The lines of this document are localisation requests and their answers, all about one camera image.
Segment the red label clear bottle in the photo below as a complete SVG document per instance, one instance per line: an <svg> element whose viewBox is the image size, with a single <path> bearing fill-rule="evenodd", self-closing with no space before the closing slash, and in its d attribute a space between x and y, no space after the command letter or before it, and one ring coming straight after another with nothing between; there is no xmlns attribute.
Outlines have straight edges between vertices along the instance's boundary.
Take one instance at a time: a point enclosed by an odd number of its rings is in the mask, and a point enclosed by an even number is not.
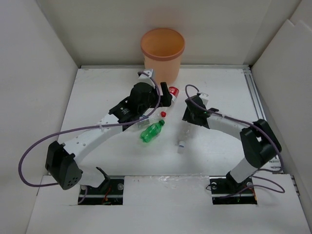
<svg viewBox="0 0 312 234"><path fill-rule="evenodd" d="M177 99L177 97L178 97L178 94L179 94L179 89L176 88L176 87L174 87L174 86L170 86L170 87L168 88L168 90L169 90L169 93L170 93L171 96L172 96L172 102L175 102L176 99Z"/></svg>

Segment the clear crushed blue-cap bottle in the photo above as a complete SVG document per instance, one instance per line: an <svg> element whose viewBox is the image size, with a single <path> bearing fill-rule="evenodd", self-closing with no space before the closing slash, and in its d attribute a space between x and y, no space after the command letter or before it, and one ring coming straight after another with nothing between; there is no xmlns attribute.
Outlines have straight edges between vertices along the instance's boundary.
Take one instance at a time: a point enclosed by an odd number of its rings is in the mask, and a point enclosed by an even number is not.
<svg viewBox="0 0 312 234"><path fill-rule="evenodd" d="M181 124L179 132L178 132L178 149L177 149L177 152L179 154L184 153L186 143L192 137L192 134L193 134L192 124L190 124L186 121L182 121L182 124Z"/></svg>

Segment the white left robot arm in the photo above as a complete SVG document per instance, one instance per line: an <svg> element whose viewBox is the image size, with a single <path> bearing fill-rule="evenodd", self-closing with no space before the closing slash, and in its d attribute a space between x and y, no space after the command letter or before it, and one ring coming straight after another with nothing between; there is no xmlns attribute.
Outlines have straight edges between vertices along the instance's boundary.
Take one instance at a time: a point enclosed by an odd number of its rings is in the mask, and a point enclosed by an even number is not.
<svg viewBox="0 0 312 234"><path fill-rule="evenodd" d="M74 187L86 173L78 165L107 139L124 132L137 120L142 120L150 108L170 107L179 90L160 84L162 95L156 87L145 82L133 86L130 95L109 110L94 129L87 130L63 144L52 142L47 151L45 168L63 190Z"/></svg>

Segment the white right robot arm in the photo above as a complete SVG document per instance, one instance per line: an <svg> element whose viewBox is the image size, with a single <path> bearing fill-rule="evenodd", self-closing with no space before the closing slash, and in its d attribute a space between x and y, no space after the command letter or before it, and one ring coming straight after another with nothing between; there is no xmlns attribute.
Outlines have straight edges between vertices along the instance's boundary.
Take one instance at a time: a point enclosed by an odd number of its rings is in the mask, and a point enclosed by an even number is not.
<svg viewBox="0 0 312 234"><path fill-rule="evenodd" d="M243 183L275 156L280 156L281 145L267 121L249 123L223 116L218 109L206 109L199 94L185 100L187 108L183 121L228 134L240 140L243 159L226 174L225 186L237 192Z"/></svg>

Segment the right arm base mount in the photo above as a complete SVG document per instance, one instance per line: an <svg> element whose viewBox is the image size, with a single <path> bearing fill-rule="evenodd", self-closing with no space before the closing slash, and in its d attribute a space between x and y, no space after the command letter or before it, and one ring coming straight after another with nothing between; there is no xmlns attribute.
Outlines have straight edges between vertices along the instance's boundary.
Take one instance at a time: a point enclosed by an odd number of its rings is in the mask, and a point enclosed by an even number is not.
<svg viewBox="0 0 312 234"><path fill-rule="evenodd" d="M213 205L257 205L251 177L236 183L230 173L209 176L206 189L211 191Z"/></svg>

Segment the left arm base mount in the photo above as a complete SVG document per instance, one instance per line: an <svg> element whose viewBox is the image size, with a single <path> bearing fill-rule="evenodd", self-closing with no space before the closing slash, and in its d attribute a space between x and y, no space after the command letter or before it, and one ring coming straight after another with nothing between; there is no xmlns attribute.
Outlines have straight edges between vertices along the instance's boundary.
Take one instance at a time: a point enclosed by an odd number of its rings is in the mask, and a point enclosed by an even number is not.
<svg viewBox="0 0 312 234"><path fill-rule="evenodd" d="M104 180L98 187L81 185L78 205L122 205L125 176L109 176L100 167Z"/></svg>

